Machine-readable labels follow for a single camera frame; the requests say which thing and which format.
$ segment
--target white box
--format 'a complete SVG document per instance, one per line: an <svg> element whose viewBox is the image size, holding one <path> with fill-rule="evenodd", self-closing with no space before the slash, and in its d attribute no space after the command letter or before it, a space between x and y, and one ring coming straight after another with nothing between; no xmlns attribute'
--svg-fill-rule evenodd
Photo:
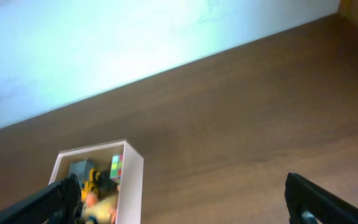
<svg viewBox="0 0 358 224"><path fill-rule="evenodd" d="M140 224L143 157L126 141L114 141L59 152L49 184L67 177L70 164L90 158L98 170L111 168L113 154L123 153L117 224Z"/></svg>

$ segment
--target stuffed animal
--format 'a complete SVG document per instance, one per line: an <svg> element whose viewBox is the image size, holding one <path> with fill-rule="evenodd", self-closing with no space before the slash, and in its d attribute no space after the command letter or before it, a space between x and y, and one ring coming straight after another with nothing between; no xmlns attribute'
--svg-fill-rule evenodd
<svg viewBox="0 0 358 224"><path fill-rule="evenodd" d="M89 192L81 216L85 224L114 223L117 217L117 203L118 194L113 194L99 201L94 192Z"/></svg>

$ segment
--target white wall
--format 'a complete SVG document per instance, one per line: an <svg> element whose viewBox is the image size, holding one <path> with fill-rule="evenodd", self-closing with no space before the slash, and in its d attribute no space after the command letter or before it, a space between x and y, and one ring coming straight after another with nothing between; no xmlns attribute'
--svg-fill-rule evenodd
<svg viewBox="0 0 358 224"><path fill-rule="evenodd" d="M6 0L0 128L335 13L339 0Z"/></svg>

